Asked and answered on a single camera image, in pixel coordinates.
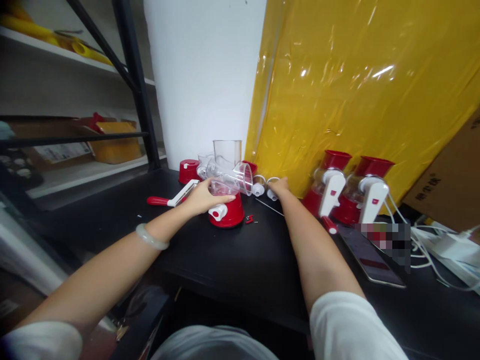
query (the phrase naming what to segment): red item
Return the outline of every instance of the red item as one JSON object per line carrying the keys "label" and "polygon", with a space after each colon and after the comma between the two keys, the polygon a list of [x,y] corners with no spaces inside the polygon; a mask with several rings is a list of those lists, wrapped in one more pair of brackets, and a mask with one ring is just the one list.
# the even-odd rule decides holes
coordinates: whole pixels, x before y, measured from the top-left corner
{"label": "red item", "polygon": [[242,163],[250,165],[251,175],[254,176],[258,169],[257,164],[254,164],[253,162],[246,161],[246,160],[243,160]]}
{"label": "red item", "polygon": [[99,134],[103,134],[104,132],[102,131],[102,129],[99,128],[97,123],[104,123],[104,122],[105,122],[105,119],[103,118],[103,116],[99,115],[98,112],[94,112],[93,117],[91,118],[91,121],[88,124],[88,127]]}
{"label": "red item", "polygon": [[357,203],[343,195],[338,198],[338,202],[340,206],[334,207],[331,212],[333,217],[344,224],[358,224],[361,211],[357,208]]}
{"label": "red item", "polygon": [[169,199],[166,199],[164,197],[158,197],[158,196],[150,196],[146,200],[146,203],[148,205],[157,205],[157,206],[167,206],[168,202],[169,202]]}
{"label": "red item", "polygon": [[375,175],[384,178],[394,162],[378,157],[362,156],[360,163],[355,169],[355,176]]}
{"label": "red item", "polygon": [[202,179],[197,174],[197,167],[200,165],[200,161],[193,159],[186,159],[180,161],[180,174],[178,175],[178,181],[186,185],[190,180]]}
{"label": "red item", "polygon": [[322,169],[336,168],[343,170],[352,158],[352,155],[342,151],[325,150],[325,153],[320,166]]}
{"label": "red item", "polygon": [[216,227],[223,229],[233,228],[241,224],[245,218],[245,211],[240,193],[236,194],[235,200],[227,202],[225,205],[227,208],[225,216],[220,221],[217,221],[212,215],[208,215],[210,222]]}
{"label": "red item", "polygon": [[334,222],[328,216],[322,216],[321,222],[323,223],[323,226],[325,227],[325,229],[328,231],[330,235],[335,235],[336,233],[339,232],[339,229],[337,229],[337,225],[335,225]]}
{"label": "red item", "polygon": [[308,191],[301,203],[316,218],[319,217],[320,203],[322,196],[317,194],[312,188]]}

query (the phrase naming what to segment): metal rod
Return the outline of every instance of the metal rod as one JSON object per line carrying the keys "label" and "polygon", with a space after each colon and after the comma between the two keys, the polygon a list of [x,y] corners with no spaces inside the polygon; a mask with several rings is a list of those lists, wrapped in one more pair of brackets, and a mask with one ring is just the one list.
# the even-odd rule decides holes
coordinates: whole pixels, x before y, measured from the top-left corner
{"label": "metal rod", "polygon": [[8,148],[27,148],[33,146],[53,145],[53,144],[70,144],[83,143],[89,141],[113,140],[147,137],[147,132],[129,132],[118,134],[92,135],[92,136],[76,136],[76,137],[39,137],[27,139],[10,139],[0,140],[0,149]]}
{"label": "metal rod", "polygon": [[105,40],[102,33],[100,32],[98,27],[95,25],[92,18],[90,17],[88,12],[85,10],[85,8],[82,6],[80,1],[79,0],[66,0],[66,1],[68,2],[72,10],[75,12],[75,14],[78,16],[78,18],[81,20],[83,25],[85,25],[86,29],[91,34],[91,36],[95,39],[98,46],[100,46],[100,48],[103,50],[106,57],[111,61],[111,63],[113,64],[115,69],[118,71],[120,76],[123,78],[123,80],[126,82],[128,87],[134,93],[138,93],[140,91],[139,87],[137,86],[137,84],[135,84],[132,81],[132,77],[127,72],[127,70],[125,70],[124,65],[120,62],[117,55],[115,55],[115,52],[110,47],[109,43]]}
{"label": "metal rod", "polygon": [[150,112],[149,99],[147,97],[144,71],[142,69],[139,46],[137,43],[137,35],[135,33],[135,25],[132,18],[132,9],[130,8],[129,0],[112,0],[112,4],[118,32],[120,34],[121,45],[123,47],[123,53],[125,54],[128,73],[139,89],[138,93],[133,93],[133,98],[135,100],[140,128],[142,131],[148,132],[149,134],[145,137],[143,142],[148,159],[149,171],[152,171],[161,168],[161,165],[152,122],[152,114]]}
{"label": "metal rod", "polygon": [[264,203],[263,201],[260,201],[260,200],[258,200],[257,198],[255,198],[255,200],[257,200],[258,202],[261,202],[261,203],[262,203],[263,205],[265,205],[267,208],[270,208],[270,209],[272,209],[274,212],[276,212],[276,213],[282,215],[283,217],[285,217],[285,215],[283,215],[280,211],[275,210],[273,207],[267,205],[267,204]]}

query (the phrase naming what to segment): black floor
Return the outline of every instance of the black floor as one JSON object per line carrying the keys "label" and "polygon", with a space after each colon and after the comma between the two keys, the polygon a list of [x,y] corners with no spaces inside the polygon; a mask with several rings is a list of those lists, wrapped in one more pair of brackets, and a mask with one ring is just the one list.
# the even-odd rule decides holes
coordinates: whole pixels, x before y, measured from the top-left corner
{"label": "black floor", "polygon": [[190,325],[228,325],[247,331],[280,360],[313,359],[307,337],[299,332],[182,289],[173,310],[160,327],[155,343],[161,344],[175,331]]}

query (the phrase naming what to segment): smartphone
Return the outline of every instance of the smartphone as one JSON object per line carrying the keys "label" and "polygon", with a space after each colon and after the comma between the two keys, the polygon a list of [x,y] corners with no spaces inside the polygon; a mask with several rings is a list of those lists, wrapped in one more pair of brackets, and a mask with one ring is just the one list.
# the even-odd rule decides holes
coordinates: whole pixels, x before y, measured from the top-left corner
{"label": "smartphone", "polygon": [[382,259],[373,244],[353,227],[338,225],[338,233],[372,283],[406,288],[404,282]]}

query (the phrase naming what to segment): yellow curtain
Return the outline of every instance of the yellow curtain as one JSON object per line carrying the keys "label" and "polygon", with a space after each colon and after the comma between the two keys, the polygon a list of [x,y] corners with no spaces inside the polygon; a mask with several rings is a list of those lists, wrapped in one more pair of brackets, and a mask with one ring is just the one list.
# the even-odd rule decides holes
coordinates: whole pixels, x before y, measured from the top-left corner
{"label": "yellow curtain", "polygon": [[302,197],[324,150],[396,163],[398,202],[480,103],[475,1],[267,4],[245,159]]}

